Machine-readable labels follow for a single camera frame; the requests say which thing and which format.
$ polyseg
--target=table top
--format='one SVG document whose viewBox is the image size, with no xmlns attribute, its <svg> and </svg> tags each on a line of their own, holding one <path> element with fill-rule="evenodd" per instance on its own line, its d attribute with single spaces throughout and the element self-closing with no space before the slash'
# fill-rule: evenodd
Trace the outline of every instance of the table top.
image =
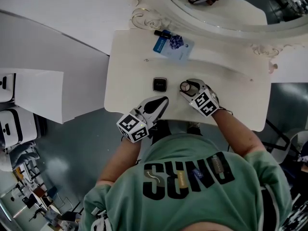
<svg viewBox="0 0 308 231">
<path fill-rule="evenodd" d="M 203 117 L 180 95 L 181 82 L 198 78 L 217 93 L 221 106 L 231 110 L 251 130 L 261 131 L 270 98 L 268 60 L 240 45 L 181 35 L 195 42 L 185 66 L 153 51 L 158 40 L 153 32 L 116 31 L 107 75 L 105 109 L 128 113 L 144 99 L 164 95 L 169 98 L 169 106 L 162 119 L 215 125 L 212 117 Z M 166 92 L 153 91 L 154 77 L 167 78 Z"/>
</svg>

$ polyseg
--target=white wall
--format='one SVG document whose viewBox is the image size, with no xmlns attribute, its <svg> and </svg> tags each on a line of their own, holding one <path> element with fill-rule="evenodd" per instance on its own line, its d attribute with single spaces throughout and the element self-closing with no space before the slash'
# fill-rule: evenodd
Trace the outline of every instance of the white wall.
<svg viewBox="0 0 308 231">
<path fill-rule="evenodd" d="M 0 10 L 35 20 L 110 54 L 113 32 L 128 30 L 125 0 L 0 0 Z"/>
<path fill-rule="evenodd" d="M 272 62 L 278 65 L 271 74 L 273 83 L 308 82 L 308 48 L 287 46 Z"/>
<path fill-rule="evenodd" d="M 0 21 L 0 72 L 24 75 L 16 103 L 60 123 L 103 108 L 106 54 L 24 18 L 0 13 Z"/>
</svg>

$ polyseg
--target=blue card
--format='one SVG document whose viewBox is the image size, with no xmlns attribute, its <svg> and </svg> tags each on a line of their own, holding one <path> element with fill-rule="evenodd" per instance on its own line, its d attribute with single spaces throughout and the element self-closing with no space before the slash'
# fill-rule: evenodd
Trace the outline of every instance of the blue card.
<svg viewBox="0 0 308 231">
<path fill-rule="evenodd" d="M 159 37 L 153 50 L 177 62 L 186 62 L 192 52 L 194 42 L 167 30 L 163 32 L 171 34 L 171 39 Z"/>
</svg>

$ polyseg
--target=green t-shirt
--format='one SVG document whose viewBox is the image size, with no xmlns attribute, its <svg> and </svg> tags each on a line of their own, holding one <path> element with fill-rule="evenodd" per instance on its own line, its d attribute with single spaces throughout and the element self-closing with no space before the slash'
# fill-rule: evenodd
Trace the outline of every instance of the green t-shirt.
<svg viewBox="0 0 308 231">
<path fill-rule="evenodd" d="M 214 222 L 257 231 L 263 216 L 260 185 L 270 187 L 283 224 L 291 211 L 289 186 L 268 152 L 240 157 L 219 152 L 202 136 L 177 134 L 155 143 L 141 162 L 111 187 L 94 187 L 84 199 L 81 230 L 89 231 L 97 207 L 113 231 L 180 231 Z"/>
</svg>

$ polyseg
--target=small black square object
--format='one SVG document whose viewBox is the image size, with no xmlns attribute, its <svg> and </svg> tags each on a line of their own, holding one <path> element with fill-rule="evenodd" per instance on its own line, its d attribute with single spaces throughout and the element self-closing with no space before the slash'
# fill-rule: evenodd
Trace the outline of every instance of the small black square object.
<svg viewBox="0 0 308 231">
<path fill-rule="evenodd" d="M 166 78 L 154 78 L 153 79 L 153 91 L 164 92 L 167 90 L 167 79 Z"/>
</svg>

